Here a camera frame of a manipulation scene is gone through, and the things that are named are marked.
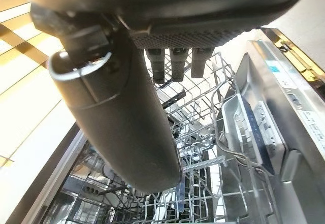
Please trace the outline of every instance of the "black cylinder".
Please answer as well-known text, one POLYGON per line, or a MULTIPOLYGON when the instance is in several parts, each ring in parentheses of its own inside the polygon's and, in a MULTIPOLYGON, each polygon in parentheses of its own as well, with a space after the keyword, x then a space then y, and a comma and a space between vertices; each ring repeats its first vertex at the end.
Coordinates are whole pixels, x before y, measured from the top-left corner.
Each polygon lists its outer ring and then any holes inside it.
POLYGON ((66 53, 48 63, 51 77, 92 145, 126 183, 153 193, 182 176, 169 123, 143 54, 125 36, 111 53, 75 69, 66 53))

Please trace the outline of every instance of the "white sticker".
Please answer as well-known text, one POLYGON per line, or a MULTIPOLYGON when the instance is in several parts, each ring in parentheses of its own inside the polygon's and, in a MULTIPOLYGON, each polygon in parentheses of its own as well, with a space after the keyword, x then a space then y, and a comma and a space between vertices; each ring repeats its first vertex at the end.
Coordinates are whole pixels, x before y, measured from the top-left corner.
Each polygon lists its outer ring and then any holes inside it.
POLYGON ((299 110, 299 114, 311 138, 325 159, 325 129, 323 122, 314 111, 299 110))
POLYGON ((266 63, 282 88, 297 88, 289 74, 277 60, 266 60, 266 63))

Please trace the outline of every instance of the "lower dish rack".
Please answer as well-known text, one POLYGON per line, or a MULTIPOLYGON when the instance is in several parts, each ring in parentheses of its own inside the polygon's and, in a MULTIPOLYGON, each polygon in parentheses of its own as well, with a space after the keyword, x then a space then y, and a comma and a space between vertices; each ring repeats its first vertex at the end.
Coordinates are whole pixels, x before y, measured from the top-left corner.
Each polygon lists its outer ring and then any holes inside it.
POLYGON ((184 80, 175 82, 166 53, 167 81, 155 84, 182 158, 182 181, 141 193, 87 144, 43 223, 281 223, 270 173, 242 147, 228 145, 222 107, 239 93, 231 65, 213 53, 203 78, 193 79, 189 61, 191 53, 184 80))

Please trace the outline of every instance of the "wire rack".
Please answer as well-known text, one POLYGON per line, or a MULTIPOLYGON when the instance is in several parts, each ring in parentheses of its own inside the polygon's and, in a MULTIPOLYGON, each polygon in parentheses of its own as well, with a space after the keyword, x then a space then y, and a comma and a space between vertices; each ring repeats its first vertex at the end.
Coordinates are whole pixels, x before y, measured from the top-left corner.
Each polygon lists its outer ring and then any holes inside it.
POLYGON ((105 171, 88 145, 43 223, 281 223, 267 172, 227 147, 221 107, 239 93, 231 65, 214 53, 203 78, 193 79, 190 61, 191 52, 184 80, 175 82, 167 50, 165 83, 154 85, 182 158, 182 181, 162 193, 141 193, 105 171))

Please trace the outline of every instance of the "dishwasher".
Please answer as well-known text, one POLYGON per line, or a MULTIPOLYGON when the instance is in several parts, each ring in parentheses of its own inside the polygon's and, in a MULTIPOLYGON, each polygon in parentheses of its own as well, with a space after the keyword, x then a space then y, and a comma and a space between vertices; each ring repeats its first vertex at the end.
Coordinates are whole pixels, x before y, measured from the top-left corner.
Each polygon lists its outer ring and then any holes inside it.
POLYGON ((214 52, 193 79, 190 52, 173 81, 166 52, 155 88, 181 156, 177 186, 132 188, 79 132, 78 157, 31 223, 325 223, 324 72, 279 30, 256 33, 236 72, 214 52))

